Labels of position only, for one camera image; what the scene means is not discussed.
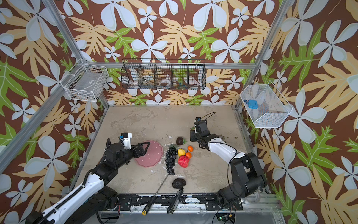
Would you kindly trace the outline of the dark purple mangosteen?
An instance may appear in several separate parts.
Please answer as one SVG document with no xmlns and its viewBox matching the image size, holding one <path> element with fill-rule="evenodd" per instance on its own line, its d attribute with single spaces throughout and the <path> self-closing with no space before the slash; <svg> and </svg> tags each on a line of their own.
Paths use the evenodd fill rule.
<svg viewBox="0 0 358 224">
<path fill-rule="evenodd" d="M 185 145 L 186 142 L 187 142 L 187 141 L 186 141 L 183 137 L 177 137 L 177 139 L 176 139 L 176 144 L 177 144 L 178 146 Z"/>
</svg>

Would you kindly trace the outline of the yellow lemon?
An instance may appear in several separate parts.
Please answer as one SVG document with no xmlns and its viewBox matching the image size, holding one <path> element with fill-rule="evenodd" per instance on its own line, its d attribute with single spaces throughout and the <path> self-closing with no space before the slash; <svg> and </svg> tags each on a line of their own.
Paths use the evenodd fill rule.
<svg viewBox="0 0 358 224">
<path fill-rule="evenodd" d="M 183 149 L 178 149 L 178 157 L 181 157 L 181 156 L 185 156 L 186 155 L 186 151 L 185 150 L 183 150 Z"/>
</svg>

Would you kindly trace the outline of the red apple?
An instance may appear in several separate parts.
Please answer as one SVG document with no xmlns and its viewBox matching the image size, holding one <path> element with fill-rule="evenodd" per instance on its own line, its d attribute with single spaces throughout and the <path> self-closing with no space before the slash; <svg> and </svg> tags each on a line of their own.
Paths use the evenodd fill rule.
<svg viewBox="0 0 358 224">
<path fill-rule="evenodd" d="M 189 165 L 189 162 L 190 162 L 190 158 L 185 155 L 180 156 L 178 158 L 178 164 L 183 168 L 187 168 Z"/>
</svg>

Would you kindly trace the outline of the dark avocado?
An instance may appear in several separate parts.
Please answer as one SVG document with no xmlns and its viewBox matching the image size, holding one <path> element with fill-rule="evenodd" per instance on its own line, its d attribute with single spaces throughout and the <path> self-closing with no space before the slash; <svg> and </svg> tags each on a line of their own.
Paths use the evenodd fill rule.
<svg viewBox="0 0 358 224">
<path fill-rule="evenodd" d="M 181 189 L 186 185 L 186 180 L 183 178 L 176 178 L 172 181 L 172 187 L 174 189 Z"/>
</svg>

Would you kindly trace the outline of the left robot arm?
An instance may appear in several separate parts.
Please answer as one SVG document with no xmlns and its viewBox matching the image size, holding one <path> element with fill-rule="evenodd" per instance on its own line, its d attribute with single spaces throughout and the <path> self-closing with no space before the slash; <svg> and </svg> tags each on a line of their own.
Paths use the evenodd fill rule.
<svg viewBox="0 0 358 224">
<path fill-rule="evenodd" d="M 32 212 L 27 224 L 82 224 L 95 213 L 114 208 L 117 192 L 107 184 L 118 174 L 119 168 L 132 159 L 144 156 L 149 142 L 131 145 L 127 139 L 117 143 L 107 141 L 98 165 L 89 170 L 83 182 L 59 202 L 43 212 Z"/>
</svg>

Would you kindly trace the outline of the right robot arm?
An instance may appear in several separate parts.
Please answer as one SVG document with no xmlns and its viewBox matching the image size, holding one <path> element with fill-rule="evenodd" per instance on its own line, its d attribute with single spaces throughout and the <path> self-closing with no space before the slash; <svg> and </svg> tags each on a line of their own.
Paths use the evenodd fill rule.
<svg viewBox="0 0 358 224">
<path fill-rule="evenodd" d="M 224 142 L 217 134 L 211 134 L 208 121 L 196 117 L 194 129 L 190 131 L 190 141 L 197 142 L 199 148 L 216 154 L 224 160 L 231 172 L 231 181 L 228 186 L 218 190 L 217 198 L 220 207 L 230 207 L 239 203 L 239 200 L 265 188 L 267 179 L 263 168 L 254 153 L 244 153 Z"/>
</svg>

